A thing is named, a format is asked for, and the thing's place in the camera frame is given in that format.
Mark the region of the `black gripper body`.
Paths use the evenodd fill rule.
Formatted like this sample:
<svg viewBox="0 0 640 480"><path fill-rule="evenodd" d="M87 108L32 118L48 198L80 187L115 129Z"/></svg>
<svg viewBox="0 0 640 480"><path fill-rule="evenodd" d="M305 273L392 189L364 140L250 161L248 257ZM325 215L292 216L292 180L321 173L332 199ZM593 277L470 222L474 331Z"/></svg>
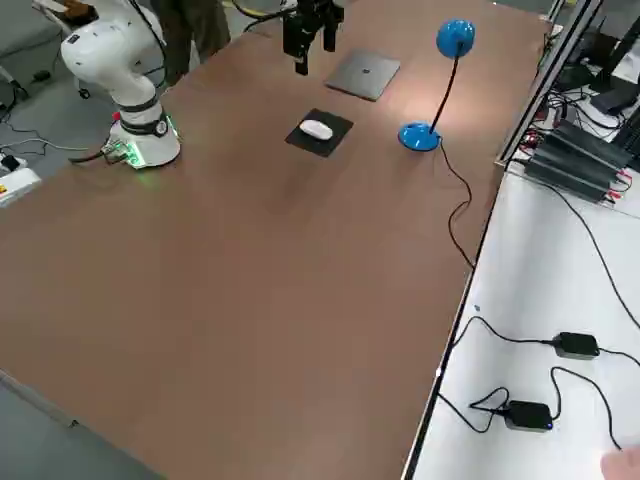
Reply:
<svg viewBox="0 0 640 480"><path fill-rule="evenodd" d="M302 18L324 18L333 15L332 0L298 0L295 14Z"/></svg>

